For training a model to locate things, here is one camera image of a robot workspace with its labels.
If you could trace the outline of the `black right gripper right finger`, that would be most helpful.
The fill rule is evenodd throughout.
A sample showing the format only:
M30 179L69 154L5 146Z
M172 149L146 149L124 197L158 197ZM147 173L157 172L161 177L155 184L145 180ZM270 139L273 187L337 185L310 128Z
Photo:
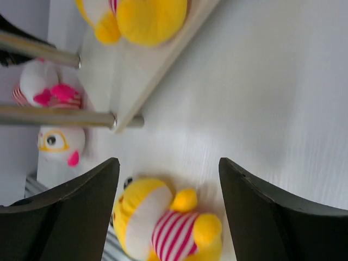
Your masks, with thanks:
M296 196L219 161L237 260L347 260L347 210Z

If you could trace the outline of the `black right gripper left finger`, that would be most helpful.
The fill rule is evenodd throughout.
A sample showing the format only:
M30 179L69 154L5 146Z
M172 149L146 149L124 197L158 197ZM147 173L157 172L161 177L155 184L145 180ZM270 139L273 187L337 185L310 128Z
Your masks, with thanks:
M1 206L1 260L101 260L120 163Z

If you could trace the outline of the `yellow plush toy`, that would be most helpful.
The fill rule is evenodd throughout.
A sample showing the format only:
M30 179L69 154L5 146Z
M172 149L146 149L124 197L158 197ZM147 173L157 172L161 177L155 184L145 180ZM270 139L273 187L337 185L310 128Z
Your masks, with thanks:
M75 1L96 39L111 45L125 38L139 46L158 46L183 26L188 1Z
M173 192L161 179L129 177L115 201L111 225L135 260L220 260L222 223L196 210L194 189Z

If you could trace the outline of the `white pink plush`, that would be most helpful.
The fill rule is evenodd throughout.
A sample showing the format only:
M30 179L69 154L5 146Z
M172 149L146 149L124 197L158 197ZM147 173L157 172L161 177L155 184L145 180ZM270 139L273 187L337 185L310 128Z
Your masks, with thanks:
M82 90L73 69L37 59L25 63L12 98L25 107L82 109Z
M79 164L85 142L85 131L81 127L41 126L38 133L39 153L69 167Z

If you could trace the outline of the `white two-tier shelf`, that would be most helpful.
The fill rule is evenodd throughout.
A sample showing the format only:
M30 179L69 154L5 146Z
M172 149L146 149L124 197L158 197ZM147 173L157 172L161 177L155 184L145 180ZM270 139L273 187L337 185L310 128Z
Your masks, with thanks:
M136 46L126 40L107 47L88 31L80 50L71 53L1 32L1 47L5 50L76 68L93 106L93 111L86 111L1 105L1 123L107 127L115 133L126 127L142 126L141 106L217 4L217 1L191 1L180 32L156 48Z

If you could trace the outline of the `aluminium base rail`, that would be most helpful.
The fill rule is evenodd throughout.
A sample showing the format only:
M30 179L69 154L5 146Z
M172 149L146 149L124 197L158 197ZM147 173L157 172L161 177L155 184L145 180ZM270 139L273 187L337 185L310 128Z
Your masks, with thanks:
M26 184L25 184L25 190L24 190L24 197L32 197L34 195L40 194L44 191L47 191L48 188L38 182L36 180L35 176L27 176L26 177Z

